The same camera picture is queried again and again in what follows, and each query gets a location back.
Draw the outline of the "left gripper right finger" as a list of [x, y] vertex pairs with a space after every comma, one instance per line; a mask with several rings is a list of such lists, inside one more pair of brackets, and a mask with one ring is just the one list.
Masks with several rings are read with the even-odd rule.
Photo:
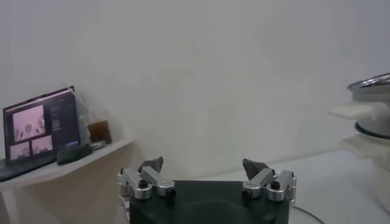
[[296, 176], [294, 172], [283, 170], [276, 173], [265, 163], [244, 158], [242, 164], [247, 181], [243, 182], [244, 201], [260, 198], [262, 193], [270, 201], [296, 201]]

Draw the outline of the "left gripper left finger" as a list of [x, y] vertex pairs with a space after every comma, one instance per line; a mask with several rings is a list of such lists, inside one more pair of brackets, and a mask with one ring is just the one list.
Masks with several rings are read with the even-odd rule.
[[160, 156], [144, 161], [137, 169], [122, 168], [118, 173], [118, 196], [124, 201], [131, 196], [137, 200], [148, 200], [153, 192], [164, 198], [175, 197], [175, 182], [160, 175], [163, 163], [164, 159]]

